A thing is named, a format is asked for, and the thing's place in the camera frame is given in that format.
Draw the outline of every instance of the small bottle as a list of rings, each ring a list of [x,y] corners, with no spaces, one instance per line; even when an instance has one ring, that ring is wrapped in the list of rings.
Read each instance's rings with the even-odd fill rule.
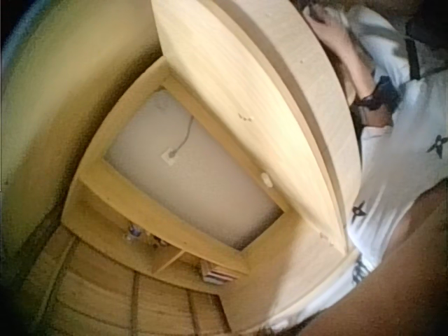
[[[127,241],[133,241],[140,237],[141,235],[141,228],[138,225],[131,224],[129,225],[129,228],[127,229],[127,233],[125,235],[125,238]]]

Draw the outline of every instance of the star print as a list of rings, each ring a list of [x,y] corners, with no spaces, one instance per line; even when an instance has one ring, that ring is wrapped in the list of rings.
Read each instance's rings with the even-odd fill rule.
[[[445,145],[448,142],[448,137],[442,138],[442,136],[439,134],[435,138],[434,144],[426,151],[427,153],[433,151],[435,149],[435,152],[437,155],[439,155],[439,158],[442,158],[443,154],[443,145]]]
[[[365,215],[367,215],[364,211],[363,211],[363,206],[364,206],[365,201],[363,201],[361,204],[359,204],[359,206],[354,206],[352,211],[353,211],[353,218],[351,219],[351,222],[354,222],[356,217],[364,217]]]

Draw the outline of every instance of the hair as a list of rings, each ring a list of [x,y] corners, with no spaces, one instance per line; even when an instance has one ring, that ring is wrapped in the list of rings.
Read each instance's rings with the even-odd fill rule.
[[[274,332],[272,329],[262,329],[257,332],[256,336],[298,336],[302,330],[304,330],[317,316],[319,316],[323,311],[318,311],[317,313],[307,317],[305,320],[299,324],[293,325],[287,329],[283,329],[279,332]]]

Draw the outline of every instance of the wall outlet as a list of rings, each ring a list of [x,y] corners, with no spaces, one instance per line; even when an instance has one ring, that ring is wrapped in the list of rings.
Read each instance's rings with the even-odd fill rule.
[[[162,154],[162,160],[164,160],[167,165],[172,166],[177,161],[177,154],[175,154],[174,157],[170,157],[169,154],[173,151],[173,148],[168,148],[165,152]]]

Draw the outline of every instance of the electrical cord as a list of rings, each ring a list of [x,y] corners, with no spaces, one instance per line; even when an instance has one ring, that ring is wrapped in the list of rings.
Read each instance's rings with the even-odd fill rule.
[[[188,123],[188,129],[187,129],[187,134],[185,136],[185,139],[182,140],[181,144],[179,146],[177,146],[176,149],[173,149],[171,152],[168,153],[169,158],[174,158],[176,156],[177,152],[179,152],[179,150],[183,147],[183,145],[186,144],[188,138],[190,137],[191,126],[192,126],[194,120],[195,119],[193,118],[193,116],[191,116],[190,122]]]

